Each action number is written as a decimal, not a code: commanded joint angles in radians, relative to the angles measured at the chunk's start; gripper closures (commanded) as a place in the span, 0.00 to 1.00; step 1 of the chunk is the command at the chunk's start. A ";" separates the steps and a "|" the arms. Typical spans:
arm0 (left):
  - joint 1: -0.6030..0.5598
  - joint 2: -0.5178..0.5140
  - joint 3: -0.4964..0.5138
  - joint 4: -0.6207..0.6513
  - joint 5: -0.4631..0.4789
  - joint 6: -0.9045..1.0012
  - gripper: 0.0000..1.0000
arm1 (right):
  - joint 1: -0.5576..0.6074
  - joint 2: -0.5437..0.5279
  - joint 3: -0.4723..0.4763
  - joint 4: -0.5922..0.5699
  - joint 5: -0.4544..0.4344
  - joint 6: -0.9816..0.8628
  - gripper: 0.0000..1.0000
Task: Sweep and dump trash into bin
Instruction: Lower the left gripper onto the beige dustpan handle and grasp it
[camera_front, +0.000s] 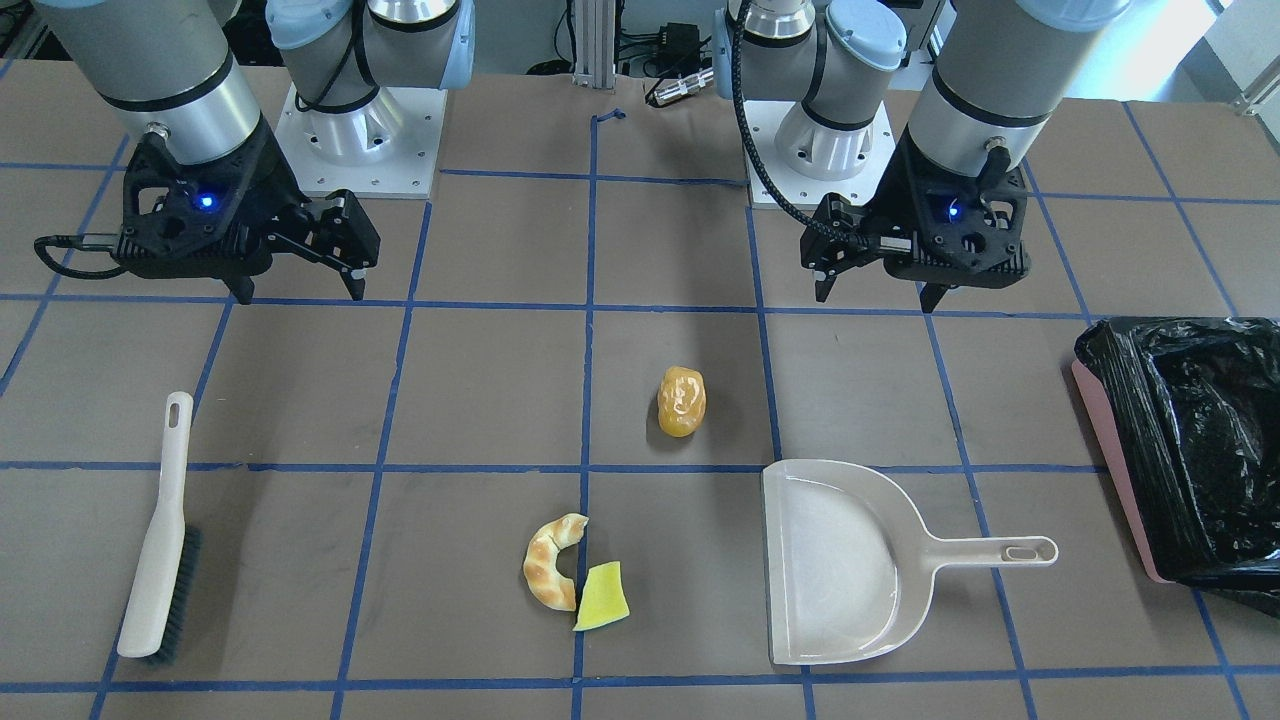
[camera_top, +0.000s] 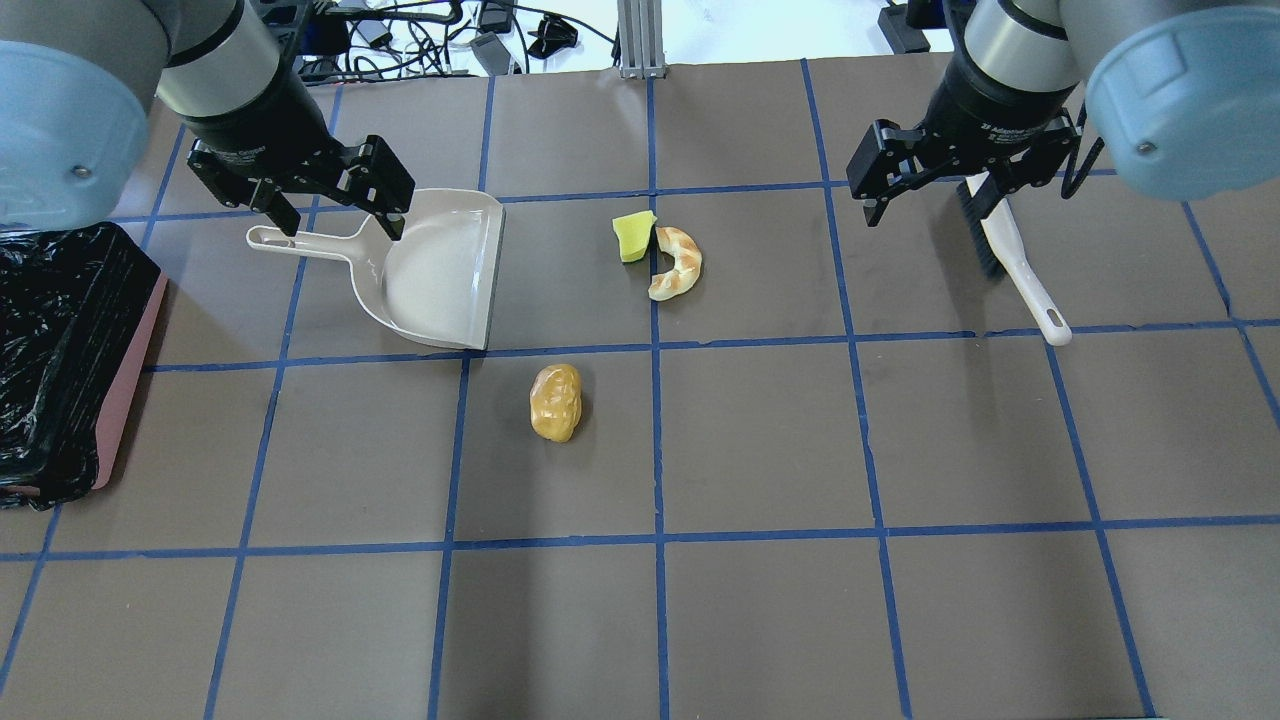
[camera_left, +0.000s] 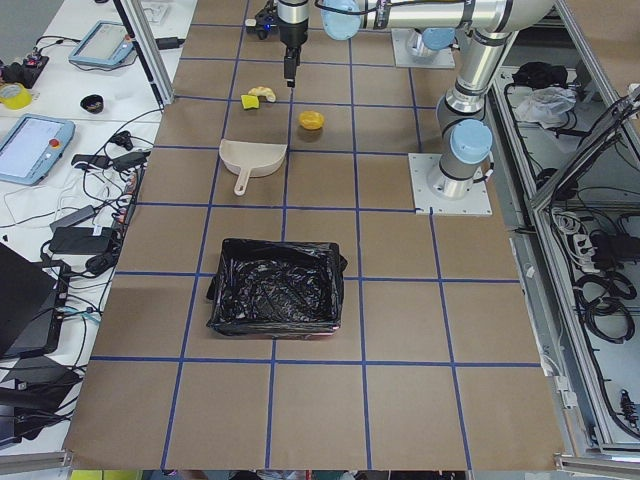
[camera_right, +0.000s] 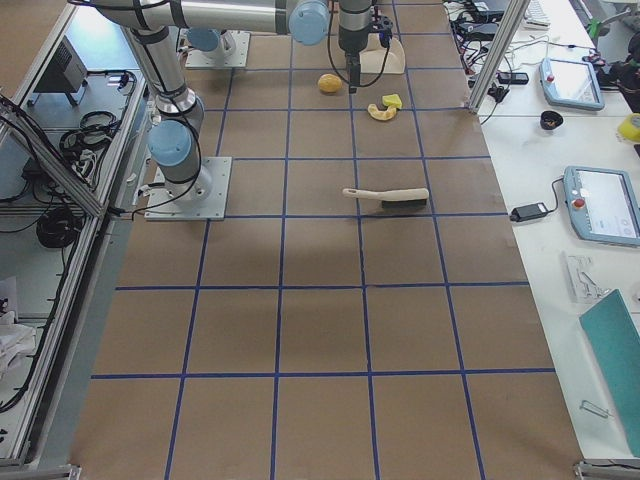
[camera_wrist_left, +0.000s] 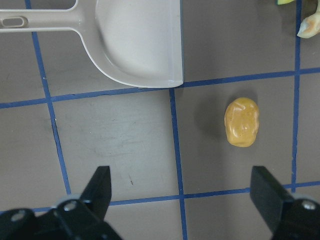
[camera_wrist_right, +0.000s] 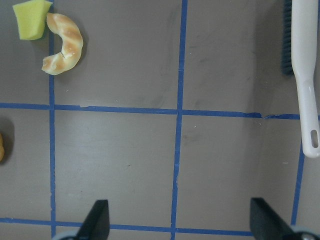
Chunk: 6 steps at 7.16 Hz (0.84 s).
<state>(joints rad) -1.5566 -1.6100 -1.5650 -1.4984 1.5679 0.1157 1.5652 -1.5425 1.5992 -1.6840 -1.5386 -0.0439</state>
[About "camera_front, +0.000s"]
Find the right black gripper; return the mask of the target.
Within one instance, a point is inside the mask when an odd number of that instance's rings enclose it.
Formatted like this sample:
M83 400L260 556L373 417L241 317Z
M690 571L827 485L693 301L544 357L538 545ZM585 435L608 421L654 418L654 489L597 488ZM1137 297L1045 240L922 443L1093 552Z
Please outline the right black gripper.
M252 275L269 269L274 252L291 252L337 272L361 301L380 243L355 192L306 202L265 119L232 152L195 165L178 163L150 131L125 170L116 263L145 279L227 281L248 306Z

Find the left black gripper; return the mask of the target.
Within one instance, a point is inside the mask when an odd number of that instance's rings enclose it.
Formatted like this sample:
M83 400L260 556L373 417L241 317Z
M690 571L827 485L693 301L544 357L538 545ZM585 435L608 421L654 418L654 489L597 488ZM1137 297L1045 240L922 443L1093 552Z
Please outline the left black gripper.
M1001 143L980 149L975 176L932 161L902 135L865 213L827 193L800 237L800 265L814 275L824 304L837 277L882 259L895 278L924 283L919 305L932 314L952 286L1001 290L1030 273L1021 242L1028 210L1025 176Z

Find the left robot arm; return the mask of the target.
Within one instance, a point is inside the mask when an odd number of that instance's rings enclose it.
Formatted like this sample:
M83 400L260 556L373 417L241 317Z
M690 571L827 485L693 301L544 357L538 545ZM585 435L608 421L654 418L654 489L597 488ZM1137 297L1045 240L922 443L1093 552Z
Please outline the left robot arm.
M1126 1L960 1L957 15L876 191L828 190L805 213L762 159L746 101L790 105L782 163L832 183L859 173L892 74L906 53L900 17L878 1L728 1L716 14L716 83L765 192L803 224L799 256L824 302L837 277L882 263L922 284L922 311L960 287L1025 279L1028 191L1021 161Z

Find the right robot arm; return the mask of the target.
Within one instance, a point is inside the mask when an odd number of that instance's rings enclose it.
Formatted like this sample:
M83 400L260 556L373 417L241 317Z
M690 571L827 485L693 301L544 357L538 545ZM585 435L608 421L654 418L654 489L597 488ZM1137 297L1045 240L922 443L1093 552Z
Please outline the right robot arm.
M381 240L339 174L398 195L393 165L404 159L415 164L404 195L426 193L436 143L403 96L442 97L474 70L471 1L266 3L293 85L291 137L323 164L306 190L207 3L36 9L136 138L122 227L37 238L36 256L79 281L215 279L243 305L278 254L330 268L352 300L364 299Z

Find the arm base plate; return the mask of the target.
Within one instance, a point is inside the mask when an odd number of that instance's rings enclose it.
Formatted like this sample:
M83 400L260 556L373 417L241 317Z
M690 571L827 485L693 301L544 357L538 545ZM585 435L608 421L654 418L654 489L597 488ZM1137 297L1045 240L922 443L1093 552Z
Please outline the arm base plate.
M868 202L896 146L883 105L869 124L851 131L818 123L799 102L748 100L744 110L767 174L804 211L827 193L855 206Z
M381 88L366 106L330 114L298 110L291 87L275 136L310 197L349 190L361 199L426 200L447 99L438 88Z

